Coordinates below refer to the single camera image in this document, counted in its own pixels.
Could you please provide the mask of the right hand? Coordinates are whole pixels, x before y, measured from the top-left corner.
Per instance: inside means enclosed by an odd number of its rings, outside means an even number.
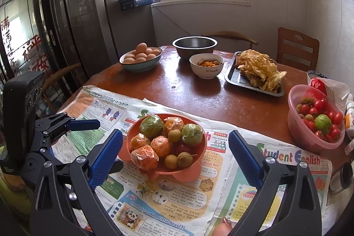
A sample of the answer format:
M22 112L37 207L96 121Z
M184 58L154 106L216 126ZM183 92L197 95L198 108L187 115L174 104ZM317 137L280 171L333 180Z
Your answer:
M232 231L233 227L231 222L227 218L223 218L221 223L216 226L212 236L228 236L228 234Z

